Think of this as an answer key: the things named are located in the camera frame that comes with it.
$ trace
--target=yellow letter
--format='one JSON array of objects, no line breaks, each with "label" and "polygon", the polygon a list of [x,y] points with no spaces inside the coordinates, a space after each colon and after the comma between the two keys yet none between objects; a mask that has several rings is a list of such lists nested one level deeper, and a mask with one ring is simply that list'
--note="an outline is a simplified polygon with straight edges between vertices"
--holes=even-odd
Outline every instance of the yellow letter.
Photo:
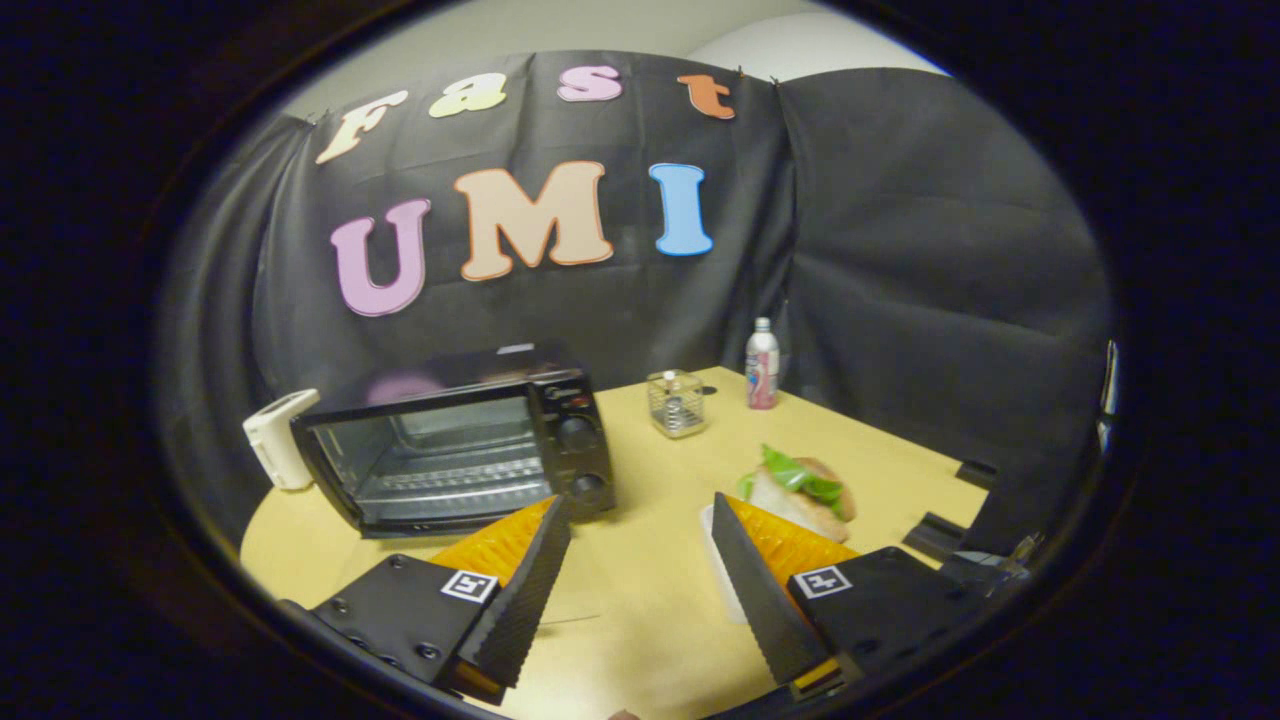
[{"label": "yellow letter", "polygon": [[408,91],[402,90],[394,95],[374,100],[369,105],[361,105],[360,108],[356,108],[343,115],[342,127],[338,128],[338,135],[333,136],[333,142],[329,143],[329,147],[325,147],[324,152],[316,158],[316,165],[323,165],[360,145],[360,138],[356,137],[356,132],[369,132],[378,127],[383,115],[387,114],[387,108],[399,105],[406,97],[408,97]]},{"label": "yellow letter", "polygon": [[433,118],[447,118],[457,115],[462,110],[485,110],[507,99],[502,86],[507,82],[507,76],[502,73],[484,73],[458,82],[444,88],[444,97],[440,97],[426,111]]},{"label": "yellow letter", "polygon": [[552,261],[558,265],[599,263],[613,256],[600,229],[595,186],[604,165],[575,160],[556,165],[532,202],[516,178],[502,169],[462,176],[453,187],[467,196],[471,210],[471,259],[462,265],[468,281],[499,278],[511,272],[511,258],[498,246],[499,232],[525,265],[536,268],[556,228]]}]

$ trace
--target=pink letter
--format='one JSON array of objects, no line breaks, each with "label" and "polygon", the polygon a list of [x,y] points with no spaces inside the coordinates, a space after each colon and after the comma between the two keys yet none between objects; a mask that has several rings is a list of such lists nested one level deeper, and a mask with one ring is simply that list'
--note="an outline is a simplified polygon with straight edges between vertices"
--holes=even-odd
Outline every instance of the pink letter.
[{"label": "pink letter", "polygon": [[622,95],[622,83],[609,79],[618,77],[618,70],[609,65],[582,65],[561,73],[564,86],[556,91],[561,100],[582,102],[590,100],[613,100]]},{"label": "pink letter", "polygon": [[352,220],[333,231],[329,242],[338,249],[338,284],[342,299],[361,315],[376,318],[403,310],[422,292],[426,265],[422,255],[422,215],[431,209],[429,200],[410,200],[387,211],[396,227],[399,275],[388,286],[376,286],[369,277],[369,232],[372,218]]}]

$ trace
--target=orange letter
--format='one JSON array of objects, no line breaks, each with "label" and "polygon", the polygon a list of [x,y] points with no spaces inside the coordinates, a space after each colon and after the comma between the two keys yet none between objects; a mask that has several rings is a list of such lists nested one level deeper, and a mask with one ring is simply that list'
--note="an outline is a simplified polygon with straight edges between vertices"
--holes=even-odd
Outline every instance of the orange letter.
[{"label": "orange letter", "polygon": [[513,263],[498,246],[499,232],[525,265],[536,268],[556,228],[552,261],[558,265],[599,263],[613,256],[600,229],[595,186],[604,165],[575,160],[556,165],[538,201],[532,202],[516,178],[502,169],[462,176],[453,183],[467,196],[471,210],[471,259],[462,265],[468,281],[500,278]]},{"label": "orange letter", "polygon": [[689,86],[689,101],[704,115],[727,120],[733,117],[733,109],[719,104],[719,95],[728,95],[728,88],[716,85],[712,76],[680,76],[680,82]]}]

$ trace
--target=peach letter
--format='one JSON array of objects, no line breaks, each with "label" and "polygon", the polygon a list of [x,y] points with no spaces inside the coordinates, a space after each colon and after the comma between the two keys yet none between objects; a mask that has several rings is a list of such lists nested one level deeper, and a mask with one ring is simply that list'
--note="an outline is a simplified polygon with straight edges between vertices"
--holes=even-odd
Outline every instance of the peach letter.
[{"label": "peach letter", "polygon": [[471,259],[462,265],[468,281],[499,278],[513,263],[499,247],[499,234],[525,265],[536,268],[556,228],[552,261],[558,265],[600,263],[613,256],[613,246],[600,229],[595,193],[604,165],[575,160],[552,169],[538,201],[530,201],[516,178],[503,169],[480,170],[453,183],[467,196],[471,210]]}]

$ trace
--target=plastic bottle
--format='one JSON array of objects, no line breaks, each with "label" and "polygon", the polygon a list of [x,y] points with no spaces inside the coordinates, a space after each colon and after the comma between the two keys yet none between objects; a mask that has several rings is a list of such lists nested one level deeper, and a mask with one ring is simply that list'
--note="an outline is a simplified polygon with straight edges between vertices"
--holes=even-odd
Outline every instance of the plastic bottle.
[{"label": "plastic bottle", "polygon": [[755,333],[746,341],[746,406],[768,410],[778,404],[778,338],[769,332],[769,319],[755,319]]}]

